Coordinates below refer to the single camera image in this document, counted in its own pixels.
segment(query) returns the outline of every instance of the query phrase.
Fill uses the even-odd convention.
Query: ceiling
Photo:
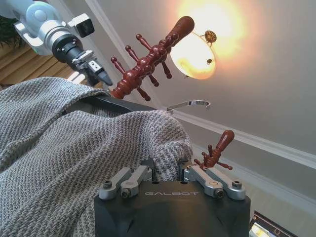
[[[217,34],[218,39],[212,46],[216,72],[208,80],[184,78],[168,58],[166,62],[173,78],[166,79],[162,67],[157,66],[154,75],[160,86],[151,86],[154,94],[148,91],[155,99],[149,105],[166,107],[191,99],[207,100],[212,103],[210,110],[187,107],[182,111],[280,146],[298,149],[315,158],[316,33],[313,29],[316,1],[287,0],[286,4],[275,0],[64,2],[74,15],[85,12],[92,18],[96,31],[91,38],[99,53],[108,64],[111,64],[110,57],[115,55],[125,69],[134,63],[127,58],[124,45],[131,45],[139,57],[148,53],[136,40],[137,33],[153,45],[167,35],[181,16],[192,16],[196,33],[213,30]],[[105,23],[98,21],[86,2],[98,2],[98,10],[106,15],[115,34],[104,30]],[[116,78],[121,78],[119,73],[115,74]],[[148,90],[149,84],[143,83],[144,89]],[[127,98],[143,101],[137,92],[132,94]],[[194,123],[182,123],[198,146],[214,144],[219,138],[217,133]],[[315,186],[315,170],[308,165],[240,141],[234,141],[224,156],[316,199],[316,190],[311,188]]]

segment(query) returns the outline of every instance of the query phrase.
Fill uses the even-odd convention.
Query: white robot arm
[[[112,85],[93,51],[83,50],[76,37],[83,38],[94,32],[92,21],[86,14],[65,23],[58,11],[45,2],[0,0],[0,15],[18,20],[14,24],[16,31],[37,54],[53,54],[58,61],[85,74],[90,85],[99,81]]]

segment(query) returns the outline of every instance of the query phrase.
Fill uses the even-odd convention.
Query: metal hook
[[[190,100],[186,102],[182,102],[179,104],[171,105],[167,107],[167,112],[170,113],[171,115],[173,114],[173,111],[175,109],[178,109],[183,106],[191,106],[191,105],[204,105],[206,106],[206,109],[208,110],[211,106],[211,103],[205,100]]]

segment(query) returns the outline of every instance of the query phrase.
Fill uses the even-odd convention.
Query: logo
[[[146,192],[147,196],[189,196],[189,195],[198,195],[199,192],[171,192],[171,193],[161,193],[161,192]]]

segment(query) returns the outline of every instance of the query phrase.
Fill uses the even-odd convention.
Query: knit fabric
[[[174,180],[177,160],[192,156],[182,126],[162,111],[65,114],[96,94],[104,91],[57,78],[0,92],[1,237],[92,237],[104,180],[148,158],[159,179]]]

